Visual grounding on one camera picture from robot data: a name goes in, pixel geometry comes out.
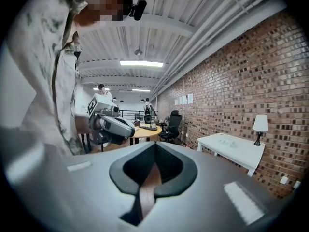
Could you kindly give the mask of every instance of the white desk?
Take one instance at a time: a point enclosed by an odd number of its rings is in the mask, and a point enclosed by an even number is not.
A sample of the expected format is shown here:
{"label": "white desk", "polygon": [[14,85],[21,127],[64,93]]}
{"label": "white desk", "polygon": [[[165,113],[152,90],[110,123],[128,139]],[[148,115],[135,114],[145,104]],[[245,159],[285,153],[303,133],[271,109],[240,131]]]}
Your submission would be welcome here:
{"label": "white desk", "polygon": [[254,174],[260,163],[264,152],[265,144],[255,146],[254,141],[218,133],[208,137],[198,138],[197,151],[202,151],[202,146],[214,151],[217,154],[249,169],[248,175]]}

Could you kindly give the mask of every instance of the fluorescent light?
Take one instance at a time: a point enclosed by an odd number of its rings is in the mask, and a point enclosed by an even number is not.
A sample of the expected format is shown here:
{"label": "fluorescent light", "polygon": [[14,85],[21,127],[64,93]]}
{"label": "fluorescent light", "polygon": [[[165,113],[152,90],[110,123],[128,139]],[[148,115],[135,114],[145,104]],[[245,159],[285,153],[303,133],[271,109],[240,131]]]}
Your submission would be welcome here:
{"label": "fluorescent light", "polygon": [[150,90],[147,89],[133,89],[132,91],[150,92]]}
{"label": "fluorescent light", "polygon": [[[98,90],[97,87],[94,87],[93,90]],[[108,87],[105,88],[106,91],[109,91],[110,89]]]}
{"label": "fluorescent light", "polygon": [[123,66],[150,66],[150,67],[162,67],[163,63],[149,62],[149,61],[120,61]]}

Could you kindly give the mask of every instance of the round wooden table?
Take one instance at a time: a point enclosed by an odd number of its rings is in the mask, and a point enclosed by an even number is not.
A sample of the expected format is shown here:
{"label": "round wooden table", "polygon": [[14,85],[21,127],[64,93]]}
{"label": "round wooden table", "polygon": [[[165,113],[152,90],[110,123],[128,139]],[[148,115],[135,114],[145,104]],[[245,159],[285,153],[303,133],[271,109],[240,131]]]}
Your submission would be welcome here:
{"label": "round wooden table", "polygon": [[[147,126],[150,127],[150,124],[140,124],[141,126]],[[162,128],[159,126],[156,126],[157,130],[147,130],[143,128],[139,128],[133,137],[130,137],[130,145],[133,145],[133,138],[135,138],[135,144],[138,144],[140,141],[140,138],[147,138],[146,141],[150,141],[150,138],[153,136],[157,136],[162,132]]]}

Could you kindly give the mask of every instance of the white lampshade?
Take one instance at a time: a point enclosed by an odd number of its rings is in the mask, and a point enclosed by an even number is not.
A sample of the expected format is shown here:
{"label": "white lampshade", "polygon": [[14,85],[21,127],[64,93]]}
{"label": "white lampshade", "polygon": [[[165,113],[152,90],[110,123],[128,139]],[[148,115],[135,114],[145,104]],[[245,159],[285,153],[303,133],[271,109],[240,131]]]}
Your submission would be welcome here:
{"label": "white lampshade", "polygon": [[268,131],[268,120],[266,114],[258,114],[255,117],[255,122],[252,127],[255,131],[265,132]]}

